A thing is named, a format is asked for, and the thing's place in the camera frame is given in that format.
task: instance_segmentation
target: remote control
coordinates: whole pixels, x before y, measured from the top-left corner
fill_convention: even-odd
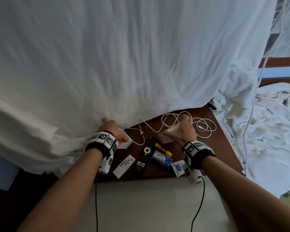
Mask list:
[[[150,157],[154,153],[155,144],[157,142],[158,140],[152,137],[150,137],[149,140],[147,141],[140,158],[136,162],[136,168],[135,168],[136,174],[142,174],[144,172],[145,166],[147,166]]]
[[[118,167],[113,171],[113,174],[119,179],[134,163],[135,158],[132,155],[129,155],[123,160],[123,162],[118,165]]]

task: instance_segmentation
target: forearm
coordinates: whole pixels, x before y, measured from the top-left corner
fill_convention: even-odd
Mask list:
[[[272,227],[290,231],[290,208],[274,195],[215,157],[206,157],[202,169],[219,193],[247,216],[258,215]]]
[[[73,230],[79,210],[95,179],[102,153],[97,149],[83,156],[43,196],[18,231]]]

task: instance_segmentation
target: white cable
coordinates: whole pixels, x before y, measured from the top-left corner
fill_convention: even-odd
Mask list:
[[[121,130],[122,130],[126,135],[127,135],[127,133],[124,131],[124,129],[133,129],[133,130],[138,130],[138,131],[140,132],[140,135],[143,136],[143,132],[142,132],[142,129],[141,129],[141,123],[144,122],[144,123],[145,123],[145,124],[146,124],[146,125],[147,125],[151,130],[152,130],[152,131],[154,131],[155,133],[159,133],[159,132],[161,131],[161,129],[163,128],[163,126],[165,126],[165,127],[167,127],[167,128],[171,128],[171,127],[173,127],[173,126],[176,124],[176,121],[177,121],[178,123],[180,123],[179,120],[178,120],[178,117],[179,117],[182,113],[188,113],[188,115],[192,118],[191,114],[190,114],[189,112],[187,112],[187,111],[182,111],[182,112],[179,113],[179,114],[176,114],[176,113],[166,113],[166,114],[162,115],[162,117],[161,117],[161,123],[162,123],[162,125],[161,125],[161,127],[160,127],[160,129],[159,129],[158,131],[154,130],[152,127],[149,126],[149,124],[147,124],[147,123],[146,123],[145,121],[143,121],[143,120],[139,120],[139,127],[140,127],[139,129],[123,127]],[[167,125],[167,124],[165,123],[166,118],[167,118],[169,115],[172,115],[172,116],[175,117],[175,121],[174,121],[174,123],[173,123],[172,125],[170,125],[170,126]],[[215,131],[215,130],[217,129],[217,126],[216,126],[215,122],[213,122],[213,121],[210,120],[210,119],[206,119],[206,118],[202,119],[202,118],[200,118],[200,117],[192,118],[192,120],[194,120],[194,119],[199,119],[198,121],[193,122],[193,124],[196,123],[196,127],[197,127],[197,129],[199,129],[199,130],[201,130],[201,131],[203,131],[203,132],[205,132],[205,131],[209,131],[209,132],[210,132],[209,136],[207,136],[207,137],[201,137],[200,135],[197,134],[197,136],[200,137],[200,138],[208,138],[208,137],[210,137],[211,134],[212,134],[212,132]],[[212,123],[215,125],[215,129],[212,130],[212,129],[210,128],[210,126],[207,124],[207,122],[206,122],[205,120],[209,120],[210,122],[212,122]],[[205,124],[205,125],[206,125],[206,129],[203,128],[202,126],[198,125],[198,123]],[[145,138],[144,138],[144,136],[143,136],[143,143],[142,143],[142,144],[136,143],[136,142],[133,141],[132,138],[130,138],[130,137],[129,137],[129,139],[130,139],[132,142],[134,142],[135,144],[139,145],[139,146],[142,146],[142,145],[145,144]]]
[[[283,26],[283,17],[284,17],[284,15],[285,15],[285,7],[286,7],[286,3],[287,3],[287,0],[284,0],[283,6],[282,6],[282,10],[281,10],[281,18],[280,18],[280,27],[279,27],[279,29],[280,29],[280,33],[279,33],[279,35],[278,35],[278,37],[277,37],[275,43],[273,44],[273,46],[271,47],[271,49],[268,51],[268,53],[267,53],[267,55],[266,55],[266,57],[265,57],[265,60],[264,60],[264,62],[263,62],[262,69],[261,69],[261,74],[260,74],[260,78],[259,78],[259,80],[258,80],[258,84],[257,84],[257,86],[256,86],[256,88],[255,88],[255,95],[254,95],[253,100],[252,100],[251,114],[250,114],[250,117],[249,117],[248,123],[247,123],[247,125],[246,125],[246,128],[245,128],[245,130],[244,130],[244,132],[243,132],[243,141],[244,141],[244,148],[245,148],[245,155],[246,155],[246,166],[245,166],[245,175],[246,175],[246,176],[247,176],[247,170],[248,170],[248,154],[247,154],[247,147],[246,147],[247,143],[246,143],[246,140],[245,140],[245,134],[246,134],[246,131],[247,131],[248,126],[250,125],[250,122],[251,122],[251,119],[252,119],[252,116],[253,116],[253,113],[254,113],[255,97],[256,97],[256,95],[257,95],[258,88],[259,88],[260,83],[261,83],[261,80],[262,80],[263,70],[264,70],[264,68],[265,68],[265,66],[266,66],[267,60],[268,60],[268,58],[270,57],[270,54],[271,54],[272,50],[273,50],[274,47],[276,46],[276,44],[277,44],[277,42],[279,41],[280,37],[282,36],[282,32],[283,32],[283,30],[282,30],[282,29],[283,29],[283,28],[282,28],[282,26]]]

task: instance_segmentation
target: black remote control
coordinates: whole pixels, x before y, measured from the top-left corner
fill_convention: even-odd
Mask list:
[[[156,138],[150,137],[147,141],[141,156],[139,157],[138,161],[136,162],[135,173],[142,174],[144,172],[145,166],[147,166],[149,159],[151,158],[154,150],[155,144],[158,142]]]

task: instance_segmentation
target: wristband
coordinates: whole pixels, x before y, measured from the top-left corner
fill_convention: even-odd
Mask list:
[[[114,154],[118,147],[118,141],[110,131],[96,133],[89,141],[85,151],[96,148],[102,152],[102,159]]]
[[[213,149],[199,141],[188,142],[183,147],[184,161],[190,169],[201,169],[201,162],[207,156],[216,157]]]

